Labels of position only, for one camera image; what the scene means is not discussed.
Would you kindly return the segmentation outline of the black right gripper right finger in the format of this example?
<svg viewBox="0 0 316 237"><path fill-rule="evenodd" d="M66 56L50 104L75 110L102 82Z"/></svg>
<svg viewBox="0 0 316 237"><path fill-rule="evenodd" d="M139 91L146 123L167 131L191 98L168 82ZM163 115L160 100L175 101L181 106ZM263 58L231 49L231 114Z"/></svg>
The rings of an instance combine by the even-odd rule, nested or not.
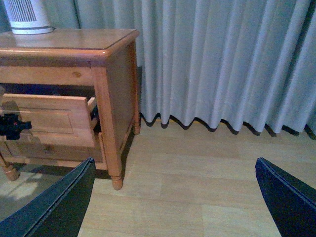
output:
<svg viewBox="0 0 316 237"><path fill-rule="evenodd" d="M316 190L265 158L255 164L266 206L282 237L316 235Z"/></svg>

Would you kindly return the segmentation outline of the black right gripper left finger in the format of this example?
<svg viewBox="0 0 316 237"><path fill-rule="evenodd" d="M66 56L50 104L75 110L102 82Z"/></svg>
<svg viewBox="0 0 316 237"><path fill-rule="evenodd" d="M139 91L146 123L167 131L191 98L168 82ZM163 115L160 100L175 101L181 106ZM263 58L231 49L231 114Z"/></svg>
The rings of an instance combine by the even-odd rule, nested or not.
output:
<svg viewBox="0 0 316 237"><path fill-rule="evenodd" d="M0 223L2 237L76 237L95 180L89 157L30 203Z"/></svg>

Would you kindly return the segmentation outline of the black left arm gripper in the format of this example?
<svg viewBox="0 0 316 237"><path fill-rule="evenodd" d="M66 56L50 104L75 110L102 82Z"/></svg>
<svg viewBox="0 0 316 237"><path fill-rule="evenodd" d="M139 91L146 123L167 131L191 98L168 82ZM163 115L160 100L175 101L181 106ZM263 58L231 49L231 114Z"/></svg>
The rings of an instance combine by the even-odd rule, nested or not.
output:
<svg viewBox="0 0 316 237"><path fill-rule="evenodd" d="M5 136L7 140L18 140L23 130L31 128L31 122L19 120L17 114L4 114L0 117L0 135Z"/></svg>

